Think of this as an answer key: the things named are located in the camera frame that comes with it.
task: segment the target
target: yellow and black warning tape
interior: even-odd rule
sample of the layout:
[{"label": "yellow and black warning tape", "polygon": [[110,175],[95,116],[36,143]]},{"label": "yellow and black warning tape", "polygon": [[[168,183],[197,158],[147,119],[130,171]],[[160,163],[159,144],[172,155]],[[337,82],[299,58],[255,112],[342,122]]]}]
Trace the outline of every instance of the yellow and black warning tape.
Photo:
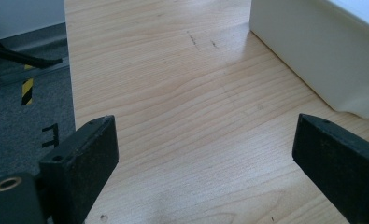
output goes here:
[{"label": "yellow and black warning tape", "polygon": [[33,68],[33,66],[32,65],[29,65],[29,64],[25,64],[24,65],[24,70],[30,70],[30,69],[32,69]]},{"label": "yellow and black warning tape", "polygon": [[30,105],[33,102],[33,79],[23,81],[21,86],[21,105]]}]

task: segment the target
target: black metal frame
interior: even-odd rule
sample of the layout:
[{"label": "black metal frame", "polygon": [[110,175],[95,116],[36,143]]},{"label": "black metal frame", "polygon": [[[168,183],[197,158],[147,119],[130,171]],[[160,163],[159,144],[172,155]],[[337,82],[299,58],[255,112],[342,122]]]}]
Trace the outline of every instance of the black metal frame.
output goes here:
[{"label": "black metal frame", "polygon": [[41,58],[25,55],[22,53],[18,53],[13,50],[4,48],[1,42],[0,42],[0,58],[9,60],[15,63],[28,64],[35,68],[47,68],[55,64],[61,63],[63,61],[62,59],[46,60],[46,59],[41,59]]}]

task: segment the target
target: scratch mark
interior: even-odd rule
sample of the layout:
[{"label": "scratch mark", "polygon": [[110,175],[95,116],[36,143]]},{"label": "scratch mark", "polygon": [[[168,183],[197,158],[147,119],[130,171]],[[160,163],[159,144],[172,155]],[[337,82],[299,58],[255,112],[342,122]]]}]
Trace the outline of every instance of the scratch mark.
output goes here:
[{"label": "scratch mark", "polygon": [[191,41],[192,41],[193,45],[198,49],[198,46],[196,45],[195,38],[193,38],[193,36],[192,36],[192,35],[190,35],[190,32],[189,32],[189,31],[187,31],[187,35],[190,37],[190,39],[191,39]]},{"label": "scratch mark", "polygon": [[257,104],[257,109],[263,110],[263,105],[262,104]]},{"label": "scratch mark", "polygon": [[101,215],[101,216],[100,216],[100,220],[101,220],[102,222],[108,222],[108,216],[107,216],[107,215]]},{"label": "scratch mark", "polygon": [[214,48],[216,48],[216,49],[218,49],[218,48],[219,48],[219,47],[217,47],[216,43],[214,43],[214,41],[213,41],[213,40],[210,40],[210,42],[213,44],[213,47],[214,47]]}]

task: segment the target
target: black bracket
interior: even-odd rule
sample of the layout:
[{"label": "black bracket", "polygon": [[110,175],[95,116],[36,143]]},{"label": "black bracket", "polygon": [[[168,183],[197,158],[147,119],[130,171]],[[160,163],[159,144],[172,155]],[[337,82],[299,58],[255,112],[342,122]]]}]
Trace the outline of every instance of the black bracket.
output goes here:
[{"label": "black bracket", "polygon": [[18,53],[16,51],[4,48],[1,42],[0,42],[0,58],[9,60],[15,63],[28,64],[36,68],[50,67],[55,64],[61,63],[63,61],[62,59],[46,60],[46,59],[41,59],[41,58],[26,55],[26,54]]},{"label": "black bracket", "polygon": [[38,176],[0,178],[0,223],[81,224],[118,159],[114,117],[86,123],[39,161]]},{"label": "black bracket", "polygon": [[350,223],[369,223],[369,142],[301,114],[292,156]]},{"label": "black bracket", "polygon": [[57,123],[52,124],[51,126],[42,129],[42,132],[47,132],[49,130],[53,131],[53,140],[50,140],[49,142],[43,143],[42,147],[49,147],[49,146],[54,146],[57,147],[59,146],[59,126]]}]

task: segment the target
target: gray carpet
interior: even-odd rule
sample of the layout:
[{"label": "gray carpet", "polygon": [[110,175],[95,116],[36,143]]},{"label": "gray carpet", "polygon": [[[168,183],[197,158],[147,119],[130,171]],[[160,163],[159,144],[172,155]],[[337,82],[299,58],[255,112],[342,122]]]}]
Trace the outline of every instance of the gray carpet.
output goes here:
[{"label": "gray carpet", "polygon": [[[22,52],[45,59],[68,58],[65,39]],[[15,76],[23,69],[22,64],[0,60],[0,76]],[[34,77],[31,104],[21,105],[21,97],[22,81],[0,88],[0,176],[17,172],[36,175],[38,160],[54,148],[53,130],[45,129],[57,126],[60,143],[75,131],[68,66]]]}]

